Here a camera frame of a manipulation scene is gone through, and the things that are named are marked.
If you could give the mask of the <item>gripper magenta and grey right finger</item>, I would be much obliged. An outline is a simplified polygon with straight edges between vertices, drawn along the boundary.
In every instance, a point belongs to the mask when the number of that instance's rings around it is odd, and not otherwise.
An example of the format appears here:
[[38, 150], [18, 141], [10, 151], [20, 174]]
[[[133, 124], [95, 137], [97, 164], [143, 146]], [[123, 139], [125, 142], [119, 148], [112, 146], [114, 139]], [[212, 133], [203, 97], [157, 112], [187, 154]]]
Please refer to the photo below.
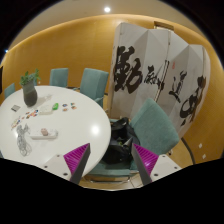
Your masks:
[[152, 182], [150, 175], [159, 156], [137, 144], [132, 144], [131, 154], [140, 173], [143, 185], [150, 184]]

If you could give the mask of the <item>gripper magenta and grey left finger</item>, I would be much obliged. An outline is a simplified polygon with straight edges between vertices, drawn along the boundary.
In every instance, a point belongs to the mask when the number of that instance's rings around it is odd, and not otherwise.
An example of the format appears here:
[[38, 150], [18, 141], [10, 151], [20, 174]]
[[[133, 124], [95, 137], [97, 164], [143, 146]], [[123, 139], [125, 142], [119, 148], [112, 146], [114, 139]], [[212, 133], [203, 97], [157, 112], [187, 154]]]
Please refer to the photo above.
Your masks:
[[79, 184], [86, 163], [90, 156], [90, 144], [84, 144], [64, 155], [65, 162], [71, 172], [70, 181]]

